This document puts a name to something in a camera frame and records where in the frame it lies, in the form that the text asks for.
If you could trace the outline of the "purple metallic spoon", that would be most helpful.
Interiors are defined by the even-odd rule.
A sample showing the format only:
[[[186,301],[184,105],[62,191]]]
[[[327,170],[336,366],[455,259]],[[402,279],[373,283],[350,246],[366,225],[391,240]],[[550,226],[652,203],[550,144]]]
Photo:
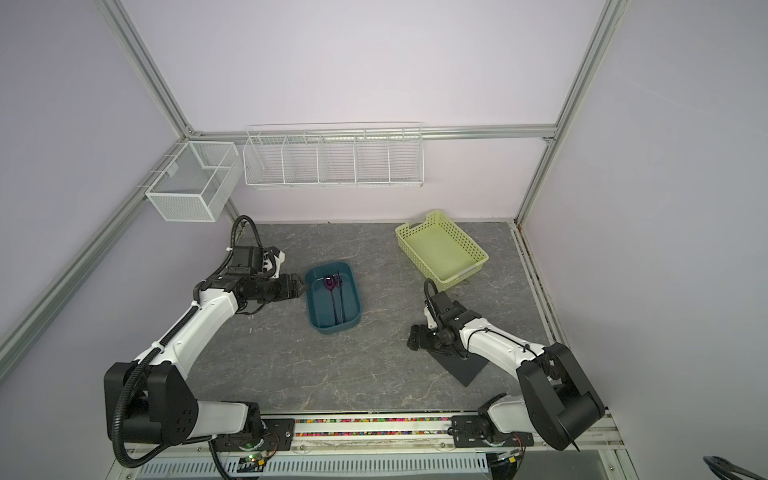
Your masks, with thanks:
[[[337,306],[336,306],[336,301],[335,301],[335,294],[334,294],[334,291],[335,291],[335,288],[336,288],[336,279],[335,278],[336,278],[335,275],[326,276],[323,279],[323,284],[324,284],[324,287],[326,288],[326,290],[330,294],[331,305],[332,305],[332,312],[333,312],[333,316],[334,316],[334,324],[338,325],[340,323],[340,321],[339,321],[339,314],[338,314],[338,310],[337,310]]]

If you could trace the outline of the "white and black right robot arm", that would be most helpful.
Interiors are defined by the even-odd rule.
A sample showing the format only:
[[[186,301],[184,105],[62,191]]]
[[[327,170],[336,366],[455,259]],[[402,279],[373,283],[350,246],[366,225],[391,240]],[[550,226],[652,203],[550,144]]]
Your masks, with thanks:
[[[523,435],[537,433],[562,451],[604,417],[602,399],[566,345],[516,337],[451,299],[431,279],[423,291],[426,320],[412,326],[409,349],[427,352],[463,386],[493,364],[520,388],[519,395],[500,393],[475,413],[454,418],[449,433],[457,446],[525,448]]]

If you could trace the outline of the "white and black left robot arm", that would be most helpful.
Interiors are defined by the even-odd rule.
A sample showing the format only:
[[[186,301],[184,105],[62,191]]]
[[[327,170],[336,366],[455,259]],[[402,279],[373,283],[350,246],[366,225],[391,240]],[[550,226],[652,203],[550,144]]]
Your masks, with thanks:
[[[186,312],[157,341],[130,362],[113,364],[104,376],[107,434],[116,461],[138,468],[165,450],[222,436],[241,435],[255,450],[267,431],[255,402],[203,401],[187,376],[217,331],[232,317],[301,297],[306,283],[285,273],[285,254],[259,237],[237,241],[240,231],[258,231],[254,220],[237,217],[223,262],[192,293]]]

